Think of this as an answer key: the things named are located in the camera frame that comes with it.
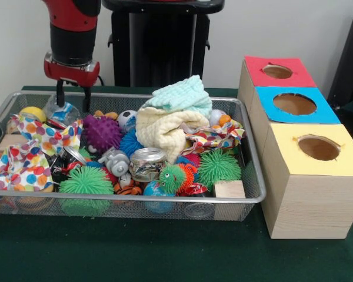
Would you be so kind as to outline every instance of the mint green towel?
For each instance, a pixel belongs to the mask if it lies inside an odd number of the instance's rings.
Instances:
[[[153,92],[153,98],[145,102],[142,108],[153,107],[167,112],[193,110],[207,119],[212,111],[212,101],[204,91],[200,76],[194,75],[176,84],[166,86]]]

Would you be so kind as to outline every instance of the yellow towel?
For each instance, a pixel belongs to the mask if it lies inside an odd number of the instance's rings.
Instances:
[[[165,151],[167,160],[174,163],[185,148],[186,137],[180,125],[191,128],[209,126],[201,113],[191,110],[167,113],[152,107],[142,108],[136,117],[136,136],[145,147],[157,147]]]

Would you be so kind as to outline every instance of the metal mesh basket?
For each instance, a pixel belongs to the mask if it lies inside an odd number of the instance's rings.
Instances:
[[[27,106],[43,108],[52,92],[19,92],[5,100],[0,107],[0,142],[5,134],[11,113],[18,113]],[[66,101],[82,108],[84,95],[66,93]],[[91,112],[121,113],[139,109],[149,99],[148,95],[123,95],[94,93]],[[0,191],[0,213],[50,216],[102,216],[153,219],[239,220],[242,221],[255,203],[265,197],[265,185],[254,138],[245,106],[233,98],[212,98],[213,108],[221,109],[241,122],[247,131],[242,140],[238,157],[242,167],[242,181],[246,199],[197,198],[197,197],[149,197],[96,194],[63,194],[42,192]],[[75,209],[83,203],[89,209]]]

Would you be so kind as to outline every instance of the polka dot cloth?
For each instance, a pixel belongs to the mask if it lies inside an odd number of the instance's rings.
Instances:
[[[194,134],[185,133],[188,146],[183,150],[183,156],[190,153],[200,154],[219,148],[231,149],[240,144],[241,139],[245,136],[243,126],[233,119],[223,127],[201,127]]]
[[[51,171],[37,140],[4,150],[0,159],[0,190],[34,192],[50,185]]]
[[[72,146],[78,150],[82,133],[82,120],[68,126],[64,130],[56,130],[46,124],[28,117],[13,115],[12,122],[17,125],[23,137],[28,140],[37,140],[45,154],[52,156],[60,152],[63,146]]]

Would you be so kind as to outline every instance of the wooden block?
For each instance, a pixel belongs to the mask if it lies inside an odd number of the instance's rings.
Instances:
[[[245,57],[238,99],[246,105],[260,158],[272,122],[340,123],[297,58]]]
[[[20,134],[6,134],[0,143],[0,153],[4,152],[4,150],[10,145],[14,145],[14,144],[22,145],[22,144],[25,144],[27,141],[29,140],[24,138]]]
[[[215,184],[214,194],[217,198],[245,199],[243,182],[218,182]],[[214,220],[238,221],[241,218],[244,204],[216,204]]]
[[[353,222],[353,140],[343,125],[270,126],[262,159],[273,239],[344,239]]]

